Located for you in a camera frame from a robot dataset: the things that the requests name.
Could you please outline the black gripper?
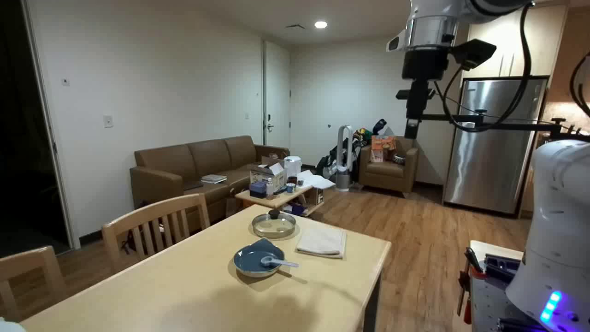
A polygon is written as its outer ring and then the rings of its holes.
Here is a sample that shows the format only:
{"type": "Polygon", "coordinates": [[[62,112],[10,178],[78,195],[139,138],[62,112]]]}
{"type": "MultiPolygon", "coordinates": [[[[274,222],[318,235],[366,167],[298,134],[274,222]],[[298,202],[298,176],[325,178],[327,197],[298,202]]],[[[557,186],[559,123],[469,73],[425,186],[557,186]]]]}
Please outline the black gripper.
{"type": "Polygon", "coordinates": [[[404,55],[404,79],[441,79],[449,68],[447,49],[410,49],[404,55]]]}

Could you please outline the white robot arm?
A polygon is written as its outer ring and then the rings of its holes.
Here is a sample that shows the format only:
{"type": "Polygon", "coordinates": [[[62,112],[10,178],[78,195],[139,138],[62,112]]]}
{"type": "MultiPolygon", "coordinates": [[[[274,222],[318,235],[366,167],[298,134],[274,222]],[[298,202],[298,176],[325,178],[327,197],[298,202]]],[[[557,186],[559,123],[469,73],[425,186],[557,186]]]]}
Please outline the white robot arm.
{"type": "Polygon", "coordinates": [[[410,0],[406,25],[386,49],[404,53],[404,79],[441,79],[449,56],[473,69],[491,58],[497,45],[480,38],[458,44],[458,23],[491,21],[528,3],[530,0],[410,0]]]}

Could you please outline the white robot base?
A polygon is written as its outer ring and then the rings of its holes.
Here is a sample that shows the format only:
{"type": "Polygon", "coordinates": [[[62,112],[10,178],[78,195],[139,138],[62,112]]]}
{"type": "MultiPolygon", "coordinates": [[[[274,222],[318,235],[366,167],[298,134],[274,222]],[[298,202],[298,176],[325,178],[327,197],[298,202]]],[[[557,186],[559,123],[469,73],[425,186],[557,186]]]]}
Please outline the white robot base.
{"type": "Polygon", "coordinates": [[[506,294],[550,332],[590,332],[590,143],[546,141],[534,167],[534,221],[506,294]]]}

